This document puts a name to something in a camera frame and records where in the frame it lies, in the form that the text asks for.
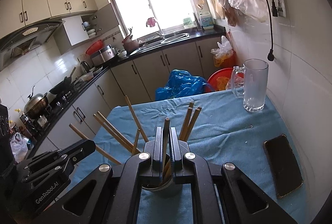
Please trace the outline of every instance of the smartphone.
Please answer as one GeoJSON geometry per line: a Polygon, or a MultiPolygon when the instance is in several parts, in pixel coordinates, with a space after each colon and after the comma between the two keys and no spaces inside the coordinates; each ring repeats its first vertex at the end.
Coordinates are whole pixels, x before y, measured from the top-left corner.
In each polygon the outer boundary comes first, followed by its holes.
{"type": "Polygon", "coordinates": [[[303,179],[298,162],[286,135],[282,134],[264,142],[263,147],[272,171],[277,198],[282,198],[302,186],[303,179]]]}

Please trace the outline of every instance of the blue plastic bag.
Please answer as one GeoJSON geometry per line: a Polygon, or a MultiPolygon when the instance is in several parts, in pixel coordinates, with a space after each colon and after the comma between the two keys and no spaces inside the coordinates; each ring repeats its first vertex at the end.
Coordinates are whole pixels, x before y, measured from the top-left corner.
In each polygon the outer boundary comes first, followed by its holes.
{"type": "Polygon", "coordinates": [[[156,90],[156,101],[203,94],[206,80],[188,71],[172,70],[165,87],[156,90]]]}

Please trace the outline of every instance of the blue tablecloth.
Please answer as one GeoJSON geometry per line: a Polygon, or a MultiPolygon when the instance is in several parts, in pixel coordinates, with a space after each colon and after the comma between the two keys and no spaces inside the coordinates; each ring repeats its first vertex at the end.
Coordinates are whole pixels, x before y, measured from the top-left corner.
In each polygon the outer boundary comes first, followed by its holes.
{"type": "MultiPolygon", "coordinates": [[[[263,142],[286,134],[300,162],[292,138],[269,98],[266,98],[265,107],[259,113],[247,112],[242,107],[242,99],[235,98],[230,90],[139,104],[133,108],[149,140],[153,140],[156,127],[163,126],[165,117],[170,118],[171,127],[180,133],[191,100],[195,101],[194,107],[201,106],[202,111],[188,140],[190,150],[215,164],[234,163],[298,224],[305,223],[304,184],[282,199],[276,197],[263,142]]],[[[134,141],[137,126],[128,107],[114,108],[107,119],[130,141],[134,141]]],[[[130,153],[103,128],[94,141],[121,163],[130,157],[130,153]]],[[[140,137],[138,147],[143,149],[143,146],[144,140],[140,137]]],[[[69,187],[76,185],[102,163],[114,165],[98,152],[82,160],[69,187]]],[[[184,185],[179,195],[167,199],[142,190],[137,223],[193,223],[190,185],[184,185]]]]}

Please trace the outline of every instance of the metal screw cap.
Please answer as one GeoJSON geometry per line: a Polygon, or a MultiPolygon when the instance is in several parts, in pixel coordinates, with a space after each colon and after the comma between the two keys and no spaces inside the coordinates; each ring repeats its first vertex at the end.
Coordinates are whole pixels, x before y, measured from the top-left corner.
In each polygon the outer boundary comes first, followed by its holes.
{"type": "Polygon", "coordinates": [[[150,157],[149,153],[143,152],[138,155],[140,159],[148,159],[150,157]]]}
{"type": "Polygon", "coordinates": [[[225,164],[224,164],[224,167],[225,167],[225,169],[227,169],[227,170],[234,170],[234,169],[235,169],[235,165],[234,165],[233,163],[230,163],[230,162],[225,163],[225,164]]]}
{"type": "Polygon", "coordinates": [[[106,171],[108,171],[110,169],[110,166],[109,165],[107,165],[107,164],[101,164],[100,166],[99,166],[99,170],[101,171],[101,172],[106,172],[106,171]]]}
{"type": "Polygon", "coordinates": [[[194,159],[196,155],[194,153],[185,153],[185,158],[186,159],[194,159]]]}

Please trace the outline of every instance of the mug handle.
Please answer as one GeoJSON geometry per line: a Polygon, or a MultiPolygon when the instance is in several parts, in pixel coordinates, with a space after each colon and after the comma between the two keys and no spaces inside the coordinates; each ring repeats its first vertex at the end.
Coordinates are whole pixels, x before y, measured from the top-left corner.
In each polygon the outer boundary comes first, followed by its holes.
{"type": "Polygon", "coordinates": [[[233,94],[238,98],[243,98],[243,93],[239,93],[235,88],[235,75],[238,73],[244,73],[244,67],[235,66],[233,67],[232,75],[230,77],[230,88],[232,89],[233,94]]]}

